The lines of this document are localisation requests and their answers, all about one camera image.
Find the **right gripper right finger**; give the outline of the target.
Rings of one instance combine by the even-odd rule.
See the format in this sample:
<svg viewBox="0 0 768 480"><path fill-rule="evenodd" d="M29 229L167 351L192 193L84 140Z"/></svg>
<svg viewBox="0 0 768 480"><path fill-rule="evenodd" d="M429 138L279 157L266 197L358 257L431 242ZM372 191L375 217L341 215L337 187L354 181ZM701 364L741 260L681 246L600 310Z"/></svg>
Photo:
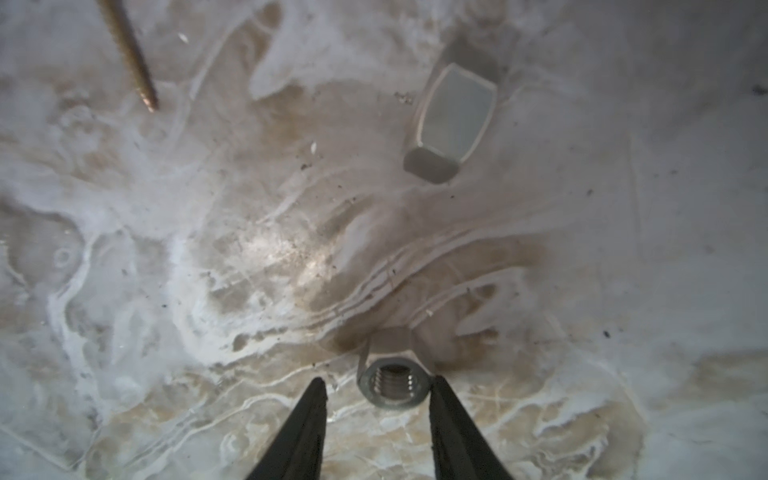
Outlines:
<svg viewBox="0 0 768 480"><path fill-rule="evenodd" d="M429 420L437 480L513 480L442 376L432 382Z"/></svg>

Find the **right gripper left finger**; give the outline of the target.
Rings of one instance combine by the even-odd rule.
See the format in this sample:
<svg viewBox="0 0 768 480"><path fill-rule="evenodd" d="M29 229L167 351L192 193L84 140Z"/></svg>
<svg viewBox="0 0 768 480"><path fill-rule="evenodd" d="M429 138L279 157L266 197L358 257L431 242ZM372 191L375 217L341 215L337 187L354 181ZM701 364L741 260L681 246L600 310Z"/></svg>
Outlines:
<svg viewBox="0 0 768 480"><path fill-rule="evenodd" d="M325 381L315 377L246 479L318 480L327 427L327 400Z"/></svg>

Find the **shiny silver nut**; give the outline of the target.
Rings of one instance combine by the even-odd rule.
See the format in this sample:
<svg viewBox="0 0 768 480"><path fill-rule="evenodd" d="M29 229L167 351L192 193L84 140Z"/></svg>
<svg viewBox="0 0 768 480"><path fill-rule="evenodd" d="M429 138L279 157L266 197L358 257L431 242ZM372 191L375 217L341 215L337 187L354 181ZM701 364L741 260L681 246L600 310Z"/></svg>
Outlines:
<svg viewBox="0 0 768 480"><path fill-rule="evenodd" d="M360 355L357 386L375 407L405 410L429 395L435 365L426 344L407 326L373 332Z"/></svg>

